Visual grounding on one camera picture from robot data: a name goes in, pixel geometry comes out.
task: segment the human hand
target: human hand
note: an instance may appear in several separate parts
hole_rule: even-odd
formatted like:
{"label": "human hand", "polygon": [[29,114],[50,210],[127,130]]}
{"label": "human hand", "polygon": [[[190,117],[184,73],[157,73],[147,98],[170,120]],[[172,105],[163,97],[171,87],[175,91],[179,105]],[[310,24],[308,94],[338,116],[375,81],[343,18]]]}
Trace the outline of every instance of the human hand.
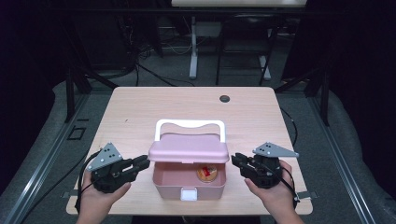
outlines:
{"label": "human hand", "polygon": [[[285,161],[279,161],[280,165],[291,173],[291,166]],[[292,185],[291,177],[286,172],[282,172],[282,178]],[[288,223],[303,223],[293,207],[293,195],[286,185],[279,182],[276,186],[270,189],[260,189],[250,179],[245,179],[245,182],[250,191],[262,200],[265,208],[273,216],[278,224]]]}
{"label": "human hand", "polygon": [[81,206],[77,224],[99,224],[101,223],[114,202],[120,199],[131,187],[131,183],[125,183],[113,193],[103,193],[91,185],[91,172],[85,171],[81,194]]}

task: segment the round object inside box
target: round object inside box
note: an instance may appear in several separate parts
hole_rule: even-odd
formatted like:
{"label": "round object inside box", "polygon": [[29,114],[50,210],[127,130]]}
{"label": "round object inside box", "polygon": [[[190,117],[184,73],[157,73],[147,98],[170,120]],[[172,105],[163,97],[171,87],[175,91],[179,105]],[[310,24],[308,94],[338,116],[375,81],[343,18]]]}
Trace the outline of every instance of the round object inside box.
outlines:
{"label": "round object inside box", "polygon": [[218,169],[214,164],[203,164],[199,166],[197,176],[202,182],[210,183],[218,176]]}

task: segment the light wood tabletop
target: light wood tabletop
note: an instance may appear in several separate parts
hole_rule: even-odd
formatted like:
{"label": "light wood tabletop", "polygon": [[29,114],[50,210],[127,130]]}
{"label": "light wood tabletop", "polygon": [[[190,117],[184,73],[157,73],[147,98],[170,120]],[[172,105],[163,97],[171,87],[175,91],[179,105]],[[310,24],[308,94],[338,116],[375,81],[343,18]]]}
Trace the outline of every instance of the light wood tabletop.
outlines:
{"label": "light wood tabletop", "polygon": [[305,7],[306,0],[172,0],[173,7]]}
{"label": "light wood tabletop", "polygon": [[[228,103],[219,98],[230,97]],[[253,156],[252,149],[265,142],[293,150],[275,93],[270,88],[245,87],[119,87],[107,105],[93,139],[90,155],[113,143],[124,159],[148,155],[159,119],[219,119],[226,127],[226,143],[231,155]],[[164,125],[163,133],[179,132],[175,125]],[[183,133],[218,133],[216,125],[189,129]],[[306,191],[295,158],[280,158],[292,166],[296,191]],[[255,216],[268,211],[253,195],[239,173],[226,163],[227,182],[219,200],[182,202],[163,199],[153,184],[154,162],[141,171],[132,188],[111,208],[110,214],[142,216]],[[66,210],[76,214],[76,196]],[[310,200],[301,200],[298,214],[312,212]]]}

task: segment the pink storage box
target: pink storage box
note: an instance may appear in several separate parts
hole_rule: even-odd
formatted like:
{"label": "pink storage box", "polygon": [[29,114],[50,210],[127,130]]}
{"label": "pink storage box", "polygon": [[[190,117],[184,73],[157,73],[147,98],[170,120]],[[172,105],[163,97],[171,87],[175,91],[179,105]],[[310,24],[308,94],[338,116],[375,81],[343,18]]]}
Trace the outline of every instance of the pink storage box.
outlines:
{"label": "pink storage box", "polygon": [[[183,128],[216,124],[220,135],[161,134],[161,127],[165,123]],[[148,152],[148,159],[155,161],[152,179],[164,199],[219,199],[226,183],[225,163],[230,159],[225,143],[224,123],[220,120],[161,119],[156,125],[155,140]],[[207,163],[214,164],[217,168],[217,176],[211,182],[203,182],[197,175],[197,170]]]}

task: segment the pink lid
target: pink lid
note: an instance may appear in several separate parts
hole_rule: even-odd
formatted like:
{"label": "pink lid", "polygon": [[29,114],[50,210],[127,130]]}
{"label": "pink lid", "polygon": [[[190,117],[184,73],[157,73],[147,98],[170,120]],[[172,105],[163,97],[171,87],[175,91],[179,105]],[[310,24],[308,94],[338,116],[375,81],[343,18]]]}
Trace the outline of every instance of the pink lid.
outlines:
{"label": "pink lid", "polygon": [[151,161],[182,163],[225,163],[229,158],[227,145],[219,136],[208,134],[164,133],[149,152]]}

